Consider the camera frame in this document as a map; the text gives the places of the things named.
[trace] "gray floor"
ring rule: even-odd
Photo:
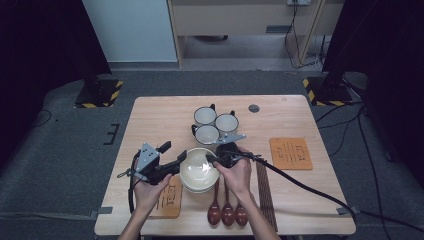
[[[0,213],[64,213],[88,216],[100,207],[119,150],[132,103],[138,96],[302,94],[302,80],[318,76],[319,66],[294,69],[281,36],[231,37],[223,42],[190,38],[180,69],[149,67],[120,69],[124,80],[112,108],[75,109],[82,87],[76,81],[51,91],[34,127],[0,179]],[[305,62],[315,61],[315,57]],[[348,79],[363,84],[364,76]],[[311,106],[316,119],[333,107]],[[351,119],[360,105],[336,110],[319,122],[327,126]],[[402,163],[388,162],[385,150],[368,118],[362,116],[367,143],[376,168],[384,215],[424,228],[424,191]],[[107,134],[120,124],[113,145]],[[320,130],[329,154],[343,138],[345,125]],[[330,157],[350,205],[378,213],[375,180],[357,121],[346,131],[340,151]],[[1,239],[93,239],[94,220],[0,219]],[[392,239],[423,239],[424,234],[386,222]],[[116,237],[98,237],[116,239]],[[339,239],[338,236],[303,236],[303,239]],[[357,231],[349,239],[387,239],[381,221],[357,216]]]

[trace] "wooden table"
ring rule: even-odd
[[[113,168],[102,207],[113,207],[111,214],[100,214],[95,232],[98,235],[119,235],[130,218],[128,210],[127,177],[117,178],[131,164],[143,142],[158,147],[172,141],[172,147],[161,155],[161,164],[176,159],[184,149],[196,147],[190,126],[193,113],[201,106],[214,103],[218,114],[235,110],[240,121],[239,133],[247,135],[237,142],[254,154],[262,154],[272,163],[269,139],[273,137],[304,138],[313,163],[313,170],[285,171],[298,181],[346,202],[315,124],[308,101],[301,95],[246,95],[246,96],[185,96],[140,97],[135,101],[115,167]],[[252,113],[248,107],[259,106]],[[279,235],[338,234],[355,232],[355,224],[348,215],[338,215],[340,206],[330,200],[307,192],[280,175],[267,169]],[[225,201],[223,181],[219,203]],[[256,168],[253,167],[251,191],[259,202]],[[195,194],[183,189],[181,213],[176,219],[149,219],[142,235],[252,235],[248,225],[234,223],[226,227],[222,222],[210,226],[206,213],[213,200],[213,191]],[[237,201],[231,195],[235,208]]]

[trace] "wooden board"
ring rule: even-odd
[[[311,156],[304,138],[271,138],[272,161],[281,170],[312,170]]]
[[[181,210],[182,185],[179,175],[169,181],[169,185],[162,191],[159,201],[149,218],[177,218]]]

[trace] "black cable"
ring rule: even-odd
[[[43,125],[44,125],[44,124],[46,124],[48,121],[50,121],[50,119],[52,118],[52,113],[51,113],[49,110],[45,110],[45,109],[43,109],[43,110],[41,110],[40,112],[47,112],[47,113],[49,114],[49,117],[48,117],[48,118],[47,118],[47,120],[46,120],[46,121],[44,121],[43,123],[40,123],[40,124],[37,124],[37,125],[32,126],[33,128],[43,126]]]
[[[342,149],[342,146],[343,146],[343,143],[344,143],[344,139],[345,139],[345,136],[346,136],[347,129],[348,129],[348,127],[349,127],[349,124],[350,124],[352,121],[348,121],[348,122],[347,122],[346,127],[345,127],[345,130],[344,130],[344,132],[343,132],[342,141],[340,142],[339,147],[337,148],[337,150],[336,150],[334,153],[329,154],[328,156],[332,157],[332,156],[336,155],[336,154],[340,151],[340,149]]]
[[[324,115],[322,115],[320,118],[318,118],[317,120],[315,120],[315,123],[318,123],[319,121],[321,121],[322,119],[324,119],[328,114],[334,112],[335,110],[337,110],[339,108],[345,107],[345,106],[346,105],[340,105],[340,106],[337,106],[337,107],[331,109],[330,111],[328,111]]]
[[[360,112],[362,112],[364,110],[364,108],[365,108],[365,106],[362,106]],[[360,115],[358,116],[358,125],[359,125],[359,130],[361,131],[362,139],[363,139],[364,144],[365,144],[365,148],[367,150],[368,159],[370,161],[371,169],[372,169],[373,176],[374,176],[374,183],[375,183],[375,188],[376,188],[376,191],[377,191],[378,211],[379,211],[380,216],[384,216],[383,215],[383,206],[381,204],[380,187],[378,185],[378,179],[377,179],[377,172],[375,170],[374,161],[371,157],[370,149],[368,147],[368,143],[367,143],[367,140],[365,138],[364,130],[362,128],[361,116]],[[390,237],[389,232],[387,230],[386,222],[384,221],[384,218],[381,218],[380,220],[381,220],[381,223],[383,225],[384,233],[386,234],[387,239],[390,240],[391,237]]]
[[[348,123],[348,122],[350,122],[351,120],[347,120],[347,121],[344,121],[344,122],[335,123],[335,124],[332,124],[332,125],[327,125],[327,126],[324,126],[324,127],[318,127],[318,129],[324,129],[324,128],[331,128],[331,127],[335,127],[335,126],[338,126],[338,125],[342,125],[342,124]]]
[[[360,104],[360,103],[363,103],[363,102],[352,102],[352,103],[350,103],[350,104],[348,104],[348,105],[355,105],[355,104]],[[315,123],[318,123],[319,121],[321,121],[323,118],[325,118],[328,114],[330,114],[330,113],[332,113],[333,111],[335,111],[335,110],[337,110],[337,109],[339,109],[339,108],[341,108],[341,107],[344,107],[344,106],[347,106],[346,104],[345,105],[340,105],[340,106],[337,106],[337,107],[335,107],[335,108],[333,108],[333,109],[331,109],[330,111],[328,111],[328,112],[326,112],[324,115],[322,115],[320,118],[318,118],[316,121],[315,121]]]
[[[410,227],[410,228],[412,228],[412,229],[414,229],[414,230],[417,230],[417,231],[419,231],[419,232],[424,233],[424,229],[419,228],[419,227],[417,227],[417,226],[414,226],[414,225],[412,225],[412,224],[409,224],[409,223],[407,223],[407,222],[399,221],[399,220],[396,220],[396,219],[393,219],[393,218],[389,218],[389,217],[386,217],[386,216],[378,215],[378,214],[371,213],[371,212],[367,212],[367,211],[363,211],[363,210],[361,210],[361,213],[363,213],[363,214],[365,214],[365,215],[368,215],[368,216],[371,216],[371,217],[379,218],[379,219],[384,218],[384,219],[385,219],[385,220],[387,220],[387,221],[391,221],[391,222],[394,222],[394,223],[398,223],[398,224],[404,225],[404,226],[406,226],[406,227]]]
[[[137,183],[139,183],[141,181],[141,179],[139,179],[136,183],[134,183],[134,176],[133,173],[135,172],[135,161],[138,159],[138,157],[140,156],[140,150],[138,150],[138,152],[134,155],[132,163],[131,163],[131,173],[130,173],[130,187],[128,189],[128,205],[130,207],[130,213],[132,214],[134,212],[134,187],[135,185],[137,185]],[[141,234],[138,233],[138,240],[141,240]]]
[[[262,165],[264,165],[265,167],[267,167],[267,168],[269,168],[269,169],[273,170],[274,172],[276,172],[276,173],[280,174],[281,176],[285,177],[287,180],[289,180],[290,182],[292,182],[292,183],[296,184],[297,186],[299,186],[299,187],[301,187],[301,188],[303,188],[303,189],[305,189],[305,190],[307,190],[307,191],[309,191],[309,192],[315,193],[315,194],[316,194],[316,195],[318,195],[318,196],[321,196],[321,197],[327,198],[327,199],[329,199],[329,200],[331,200],[331,201],[333,201],[333,202],[335,202],[335,203],[339,204],[340,206],[342,206],[343,208],[345,208],[345,209],[346,209],[346,210],[350,213],[350,215],[352,216],[353,221],[356,223],[356,216],[355,216],[355,213],[353,212],[353,210],[352,210],[352,209],[351,209],[351,208],[350,208],[350,207],[349,207],[346,203],[344,203],[344,202],[342,202],[342,201],[338,200],[337,198],[332,197],[332,196],[330,196],[330,195],[328,195],[328,194],[326,194],[326,193],[320,192],[320,191],[318,191],[318,190],[316,190],[316,189],[314,189],[314,188],[311,188],[311,187],[306,186],[305,184],[303,184],[303,183],[301,183],[301,182],[297,181],[296,179],[292,178],[292,177],[291,177],[290,175],[288,175],[287,173],[285,173],[285,172],[281,171],[280,169],[278,169],[278,168],[274,167],[273,165],[269,164],[267,161],[265,161],[265,160],[263,160],[263,159],[261,159],[261,158],[256,157],[256,158],[255,158],[255,159],[253,159],[253,160],[254,160],[254,161],[257,161],[257,162],[259,162],[259,163],[261,163],[261,164],[262,164]]]
[[[287,34],[286,34],[286,36],[284,37],[284,46],[286,47],[286,51],[287,51],[287,54],[289,55],[290,64],[292,65],[292,67],[293,67],[293,68],[295,68],[295,69],[300,69],[300,68],[305,67],[305,66],[314,65],[314,64],[315,64],[315,61],[310,62],[310,63],[307,63],[307,64],[304,64],[304,63],[302,63],[302,61],[300,60],[300,55],[299,55],[299,43],[298,43],[298,40],[297,40],[296,29],[295,29],[295,26],[294,26],[294,21],[295,21],[295,19],[296,19],[296,15],[297,15],[297,6],[298,6],[297,0],[294,0],[294,1],[293,1],[293,18],[292,18],[292,21],[291,21],[291,23],[290,23],[290,27],[289,27],[289,29],[287,30]],[[291,32],[291,30],[292,30],[292,29],[293,29],[293,34],[294,34],[294,38],[295,38],[295,41],[296,41],[296,46],[297,46],[297,58],[298,58],[299,63],[300,63],[300,65],[301,65],[301,66],[299,66],[299,67],[297,67],[297,66],[295,66],[295,65],[293,64],[292,57],[291,57],[290,51],[289,51],[288,46],[287,46],[287,36],[288,36],[288,34]]]
[[[274,171],[274,172],[276,172],[276,173],[278,173],[278,174],[280,174],[281,176],[283,176],[284,178],[286,178],[287,180],[289,180],[290,182],[292,182],[292,183],[294,183],[294,184],[296,184],[297,186],[299,186],[299,187],[301,187],[301,188],[303,188],[303,189],[305,189],[306,191],[309,191],[309,192],[312,192],[312,193],[315,193],[316,195],[318,195],[318,196],[321,196],[321,197],[324,197],[324,198],[326,198],[326,199],[329,199],[329,200],[331,200],[331,201],[333,201],[333,202],[335,202],[335,203],[337,203],[337,204],[339,204],[340,206],[342,206],[343,208],[345,208],[349,213],[350,213],[350,215],[352,216],[352,219],[353,219],[353,221],[356,223],[356,215],[355,215],[355,212],[346,204],[346,203],[344,203],[344,202],[342,202],[342,201],[340,201],[340,200],[338,200],[337,198],[335,198],[335,197],[332,197],[332,196],[330,196],[330,195],[328,195],[328,194],[326,194],[326,193],[323,193],[323,192],[320,192],[320,191],[318,191],[318,190],[316,190],[316,189],[314,189],[314,188],[311,188],[311,187],[309,187],[309,186],[306,186],[305,184],[303,184],[303,183],[301,183],[301,182],[299,182],[299,181],[297,181],[296,179],[294,179],[294,178],[292,178],[290,175],[288,175],[287,173],[285,173],[285,172],[283,172],[283,171],[281,171],[280,169],[278,169],[278,168],[276,168],[276,167],[274,167],[273,165],[271,165],[271,164],[269,164],[266,160],[264,160],[263,158],[260,158],[260,155],[253,155],[253,153],[240,153],[240,152],[234,152],[234,151],[225,151],[225,153],[226,154],[231,154],[231,155],[234,155],[234,156],[243,156],[243,157],[246,157],[246,158],[249,158],[249,159],[252,159],[253,161],[257,161],[257,162],[259,162],[259,163],[261,163],[262,165],[264,165],[265,167],[267,167],[267,168],[269,168],[269,169],[271,169],[272,171]]]

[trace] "yellow and black tape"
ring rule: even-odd
[[[306,93],[308,94],[309,100],[313,106],[342,106],[352,103],[351,101],[319,101],[316,99],[316,95],[312,90],[308,79],[303,79],[303,86],[305,87]]]
[[[114,90],[110,96],[110,100],[103,103],[92,103],[92,102],[86,102],[86,103],[79,103],[75,104],[76,108],[97,108],[97,107],[111,107],[115,103],[116,98],[119,95],[119,91],[121,91],[121,86],[124,82],[123,81],[117,81],[116,85],[114,87]]]

